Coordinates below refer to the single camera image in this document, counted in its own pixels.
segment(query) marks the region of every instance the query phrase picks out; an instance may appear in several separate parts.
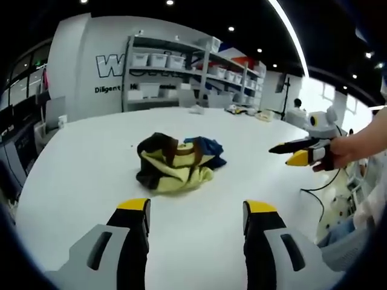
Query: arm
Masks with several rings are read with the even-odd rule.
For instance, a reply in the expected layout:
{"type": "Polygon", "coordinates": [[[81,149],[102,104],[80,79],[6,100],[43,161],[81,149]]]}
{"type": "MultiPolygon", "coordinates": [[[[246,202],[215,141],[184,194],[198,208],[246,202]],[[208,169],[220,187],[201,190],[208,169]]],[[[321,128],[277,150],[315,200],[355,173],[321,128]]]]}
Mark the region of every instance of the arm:
{"type": "Polygon", "coordinates": [[[382,109],[373,121],[359,133],[348,137],[354,144],[353,160],[367,158],[387,148],[387,108],[382,109]]]}

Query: crumpled cloth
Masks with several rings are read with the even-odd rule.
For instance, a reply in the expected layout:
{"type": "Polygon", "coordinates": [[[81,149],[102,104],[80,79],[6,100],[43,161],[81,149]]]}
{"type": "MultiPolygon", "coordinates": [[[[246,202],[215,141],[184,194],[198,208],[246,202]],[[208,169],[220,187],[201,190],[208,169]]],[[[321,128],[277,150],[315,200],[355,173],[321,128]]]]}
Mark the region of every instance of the crumpled cloth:
{"type": "Polygon", "coordinates": [[[137,146],[141,169],[136,179],[156,192],[197,188],[213,178],[213,170],[226,164],[222,145],[204,137],[187,138],[183,144],[155,133],[137,146]]]}

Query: small object on table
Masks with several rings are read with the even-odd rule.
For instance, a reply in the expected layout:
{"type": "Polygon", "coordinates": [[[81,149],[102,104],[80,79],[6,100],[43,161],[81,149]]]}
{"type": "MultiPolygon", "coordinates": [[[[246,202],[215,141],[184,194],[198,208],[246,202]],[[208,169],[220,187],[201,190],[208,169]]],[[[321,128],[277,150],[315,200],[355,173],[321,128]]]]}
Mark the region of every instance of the small object on table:
{"type": "Polygon", "coordinates": [[[261,121],[271,122],[274,119],[274,112],[270,110],[263,110],[256,115],[256,118],[261,121]]]}
{"type": "Polygon", "coordinates": [[[189,112],[191,114],[204,115],[204,108],[199,105],[195,105],[189,108],[189,112]]]}
{"type": "Polygon", "coordinates": [[[67,115],[59,116],[58,118],[58,127],[59,129],[63,129],[67,123],[67,115]]]}
{"type": "Polygon", "coordinates": [[[240,106],[237,106],[237,105],[230,105],[227,109],[224,109],[224,110],[226,112],[229,112],[229,113],[233,114],[233,115],[239,115],[239,114],[247,112],[246,108],[240,107],[240,106]]]}
{"type": "Polygon", "coordinates": [[[248,108],[246,114],[249,115],[249,116],[255,116],[255,114],[256,114],[256,109],[254,109],[254,108],[248,108]]]}

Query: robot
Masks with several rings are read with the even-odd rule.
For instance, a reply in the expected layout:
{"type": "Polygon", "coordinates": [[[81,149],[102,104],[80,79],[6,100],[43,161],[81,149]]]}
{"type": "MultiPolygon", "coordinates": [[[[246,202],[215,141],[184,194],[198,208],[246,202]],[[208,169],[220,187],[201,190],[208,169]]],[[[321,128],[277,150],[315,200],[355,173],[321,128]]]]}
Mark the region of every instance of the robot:
{"type": "Polygon", "coordinates": [[[330,144],[331,140],[337,137],[337,132],[340,132],[334,123],[336,120],[337,115],[332,106],[326,112],[310,113],[305,127],[305,130],[309,132],[308,137],[279,144],[271,148],[269,152],[293,153],[293,156],[286,161],[286,165],[289,166],[307,166],[320,161],[324,164],[326,171],[333,170],[330,144]]]}
{"type": "MultiPolygon", "coordinates": [[[[46,276],[59,289],[145,290],[151,200],[120,204],[106,225],[96,225],[71,248],[69,260],[46,276]]],[[[323,290],[344,274],[323,252],[287,228],[270,204],[243,203],[247,290],[323,290]]]]}

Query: window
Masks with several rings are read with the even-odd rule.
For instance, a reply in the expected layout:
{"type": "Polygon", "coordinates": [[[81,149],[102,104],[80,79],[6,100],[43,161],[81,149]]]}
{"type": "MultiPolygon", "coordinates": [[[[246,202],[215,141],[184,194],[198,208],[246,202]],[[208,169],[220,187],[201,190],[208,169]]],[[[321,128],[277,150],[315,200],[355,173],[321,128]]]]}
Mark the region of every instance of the window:
{"type": "Polygon", "coordinates": [[[335,89],[319,80],[304,77],[299,98],[307,112],[326,111],[333,105],[335,89]]]}
{"type": "Polygon", "coordinates": [[[44,45],[44,46],[38,48],[33,53],[32,65],[34,65],[36,67],[40,67],[44,63],[47,63],[49,52],[50,52],[50,45],[44,45]]]}
{"type": "Polygon", "coordinates": [[[27,78],[11,85],[10,104],[16,105],[27,98],[27,78]]]}
{"type": "Polygon", "coordinates": [[[38,95],[40,93],[40,84],[42,81],[44,68],[41,68],[30,75],[30,84],[28,89],[28,96],[38,95]]]}
{"type": "Polygon", "coordinates": [[[346,100],[346,110],[343,120],[343,129],[347,132],[352,129],[354,133],[367,127],[372,121],[372,112],[366,105],[351,95],[346,100]]]}
{"type": "Polygon", "coordinates": [[[6,89],[1,95],[0,99],[0,111],[8,107],[8,89],[6,89]]]}
{"type": "Polygon", "coordinates": [[[31,54],[22,58],[13,68],[11,79],[13,80],[18,75],[24,73],[30,67],[31,54]]]}

